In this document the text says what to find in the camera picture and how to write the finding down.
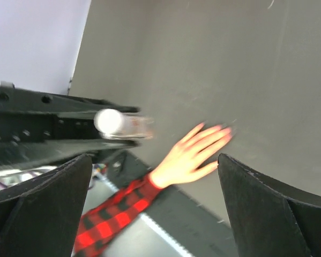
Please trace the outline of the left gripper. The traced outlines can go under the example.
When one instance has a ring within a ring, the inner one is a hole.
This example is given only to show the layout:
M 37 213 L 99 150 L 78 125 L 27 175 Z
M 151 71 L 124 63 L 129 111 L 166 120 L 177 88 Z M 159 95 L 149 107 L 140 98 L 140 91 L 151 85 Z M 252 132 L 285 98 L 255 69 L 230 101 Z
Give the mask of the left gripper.
M 135 140 L 118 139 L 51 139 L 45 136 L 26 136 L 16 139 L 18 122 L 13 119 L 14 104 L 19 111 L 52 114 L 95 112 L 116 109 L 138 113 L 139 107 L 118 105 L 107 100 L 68 95 L 48 94 L 16 89 L 11 82 L 0 83 L 0 169 L 30 169 L 63 161 L 84 153 L 110 149 L 129 149 L 139 146 Z

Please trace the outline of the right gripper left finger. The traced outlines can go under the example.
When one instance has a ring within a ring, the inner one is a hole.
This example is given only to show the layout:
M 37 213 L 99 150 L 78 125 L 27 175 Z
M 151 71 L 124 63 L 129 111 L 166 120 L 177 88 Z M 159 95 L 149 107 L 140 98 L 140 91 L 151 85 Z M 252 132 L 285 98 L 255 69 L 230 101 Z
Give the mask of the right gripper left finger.
M 91 174 L 81 155 L 0 190 L 0 256 L 71 256 Z

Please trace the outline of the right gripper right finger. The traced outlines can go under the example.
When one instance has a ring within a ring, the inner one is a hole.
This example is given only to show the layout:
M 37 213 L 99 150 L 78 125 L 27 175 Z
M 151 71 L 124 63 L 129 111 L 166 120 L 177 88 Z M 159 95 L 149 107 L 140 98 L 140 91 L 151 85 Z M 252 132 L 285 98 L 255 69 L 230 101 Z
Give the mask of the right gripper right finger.
M 321 256 L 321 196 L 226 154 L 218 172 L 239 256 Z

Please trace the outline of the glitter nail polish bottle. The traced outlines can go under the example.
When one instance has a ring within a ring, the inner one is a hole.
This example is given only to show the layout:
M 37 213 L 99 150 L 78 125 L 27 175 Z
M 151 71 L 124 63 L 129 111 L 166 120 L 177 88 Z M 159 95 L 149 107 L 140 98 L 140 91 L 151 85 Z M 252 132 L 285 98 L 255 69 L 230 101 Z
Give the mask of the glitter nail polish bottle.
M 121 136 L 131 139 L 150 139 L 154 136 L 154 120 L 151 117 L 123 114 Z

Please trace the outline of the red plaid sleeve forearm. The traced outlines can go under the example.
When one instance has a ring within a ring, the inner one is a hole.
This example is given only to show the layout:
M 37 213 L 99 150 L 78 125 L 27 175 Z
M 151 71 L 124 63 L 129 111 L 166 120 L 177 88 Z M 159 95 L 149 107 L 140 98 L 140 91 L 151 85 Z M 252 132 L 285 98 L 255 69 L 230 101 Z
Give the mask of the red plaid sleeve forearm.
M 99 206 L 84 214 L 74 242 L 74 256 L 99 256 L 108 244 L 159 194 L 148 175 L 133 180 Z

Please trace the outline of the person's hand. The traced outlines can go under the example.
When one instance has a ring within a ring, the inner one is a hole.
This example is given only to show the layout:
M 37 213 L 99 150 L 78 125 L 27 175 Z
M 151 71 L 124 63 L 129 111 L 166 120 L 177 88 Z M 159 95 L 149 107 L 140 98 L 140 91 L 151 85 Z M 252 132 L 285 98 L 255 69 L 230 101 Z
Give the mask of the person's hand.
M 201 165 L 231 141 L 233 129 L 223 125 L 206 130 L 203 127 L 204 123 L 194 127 L 150 173 L 150 181 L 156 187 L 194 182 L 217 169 L 217 161 Z

